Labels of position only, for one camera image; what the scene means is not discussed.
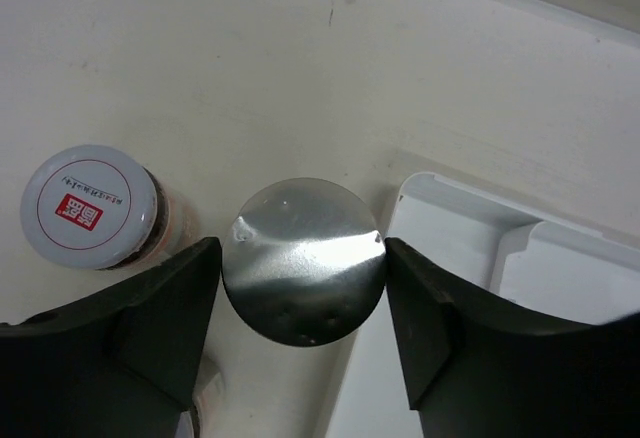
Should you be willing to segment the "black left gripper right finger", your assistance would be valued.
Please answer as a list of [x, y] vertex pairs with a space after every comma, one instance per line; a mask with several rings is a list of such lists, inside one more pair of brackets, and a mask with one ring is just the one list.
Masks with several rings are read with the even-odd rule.
[[426, 437], [635, 437], [639, 318], [536, 312], [389, 238], [387, 295]]

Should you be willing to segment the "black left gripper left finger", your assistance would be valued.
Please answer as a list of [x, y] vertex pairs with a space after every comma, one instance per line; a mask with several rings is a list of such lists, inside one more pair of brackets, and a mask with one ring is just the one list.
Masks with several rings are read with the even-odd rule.
[[172, 437], [193, 391], [221, 271], [201, 239], [162, 264], [1, 326], [4, 437]]

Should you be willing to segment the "silver-lid jar blue label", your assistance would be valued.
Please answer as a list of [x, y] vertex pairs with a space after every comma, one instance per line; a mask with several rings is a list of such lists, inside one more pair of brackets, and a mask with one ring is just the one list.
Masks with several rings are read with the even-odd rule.
[[254, 194], [222, 247], [222, 279], [238, 316], [279, 344], [317, 347], [357, 330], [385, 288], [384, 238], [356, 194], [292, 178]]

